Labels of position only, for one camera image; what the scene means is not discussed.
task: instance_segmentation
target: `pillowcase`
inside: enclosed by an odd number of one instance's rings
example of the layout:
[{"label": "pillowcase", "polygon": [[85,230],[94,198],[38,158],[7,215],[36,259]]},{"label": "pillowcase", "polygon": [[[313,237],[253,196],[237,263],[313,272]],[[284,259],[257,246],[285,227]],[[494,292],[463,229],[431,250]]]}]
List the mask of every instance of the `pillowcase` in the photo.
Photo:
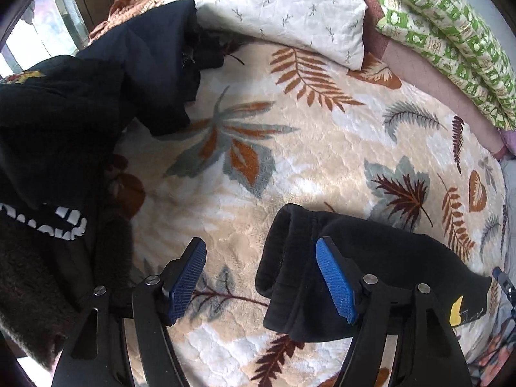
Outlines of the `pillowcase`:
[{"label": "pillowcase", "polygon": [[429,18],[455,44],[514,120],[514,70],[491,29],[466,0],[403,0]]},{"label": "pillowcase", "polygon": [[378,0],[385,17],[377,24],[383,35],[412,48],[448,77],[496,127],[514,129],[516,123],[507,116],[481,76],[433,25],[401,0]]},{"label": "pillowcase", "polygon": [[364,0],[195,0],[206,29],[226,30],[320,53],[350,69],[364,59]]}]

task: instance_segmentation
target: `window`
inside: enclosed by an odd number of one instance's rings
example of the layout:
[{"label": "window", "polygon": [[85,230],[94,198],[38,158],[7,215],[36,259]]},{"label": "window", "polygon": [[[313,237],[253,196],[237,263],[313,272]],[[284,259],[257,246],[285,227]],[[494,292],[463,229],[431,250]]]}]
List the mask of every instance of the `window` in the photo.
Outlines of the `window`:
[{"label": "window", "polygon": [[75,0],[33,0],[0,50],[0,76],[58,55],[75,55],[88,31]]}]

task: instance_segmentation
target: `fleece blanket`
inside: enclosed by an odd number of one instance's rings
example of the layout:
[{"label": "fleece blanket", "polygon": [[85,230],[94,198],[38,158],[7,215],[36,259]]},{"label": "fleece blanket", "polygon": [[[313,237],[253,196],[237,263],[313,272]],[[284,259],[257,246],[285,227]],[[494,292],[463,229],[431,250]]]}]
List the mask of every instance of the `fleece blanket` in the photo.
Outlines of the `fleece blanket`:
[{"label": "fleece blanket", "polygon": [[[500,166],[445,105],[371,55],[358,72],[264,42],[234,56],[202,72],[189,129],[158,140],[133,122],[118,144],[128,161],[115,190],[134,215],[132,279],[160,273],[202,237],[206,267],[169,330],[189,382],[332,385],[350,339],[303,344],[262,326],[267,300],[254,278],[278,209],[296,203],[424,233],[490,275],[507,253]],[[484,317],[455,329],[469,362],[489,341],[499,301],[492,284]],[[127,337],[144,382],[130,325]],[[395,344],[390,337],[378,386]]]}]

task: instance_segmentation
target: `brown blanket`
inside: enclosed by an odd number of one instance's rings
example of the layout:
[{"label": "brown blanket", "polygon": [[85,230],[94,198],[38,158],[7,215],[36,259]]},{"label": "brown blanket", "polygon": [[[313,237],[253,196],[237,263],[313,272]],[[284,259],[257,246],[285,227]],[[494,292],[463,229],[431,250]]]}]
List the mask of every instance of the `brown blanket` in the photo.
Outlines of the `brown blanket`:
[{"label": "brown blanket", "polygon": [[121,25],[129,19],[145,13],[151,8],[162,5],[163,1],[164,0],[115,0],[109,10],[107,20],[104,20],[104,22],[97,25],[97,27],[90,32],[89,44],[115,26]]}]

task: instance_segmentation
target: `yellow logo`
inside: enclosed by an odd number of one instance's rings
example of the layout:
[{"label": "yellow logo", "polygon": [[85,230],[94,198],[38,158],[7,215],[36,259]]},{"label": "yellow logo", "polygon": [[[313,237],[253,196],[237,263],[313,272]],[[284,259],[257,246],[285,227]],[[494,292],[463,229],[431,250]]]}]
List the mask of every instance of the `yellow logo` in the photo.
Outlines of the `yellow logo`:
[{"label": "yellow logo", "polygon": [[462,304],[462,299],[464,298],[464,296],[460,296],[459,299],[457,301],[455,301],[452,305],[452,308],[451,308],[451,311],[450,312],[450,325],[451,327],[455,327],[455,326],[458,326],[461,322],[461,318],[460,318],[460,306]]},{"label": "yellow logo", "polygon": [[0,80],[0,84],[23,84],[28,78],[44,76],[45,74],[42,74],[39,71],[23,71],[19,74],[13,74],[12,76],[3,78]]}]

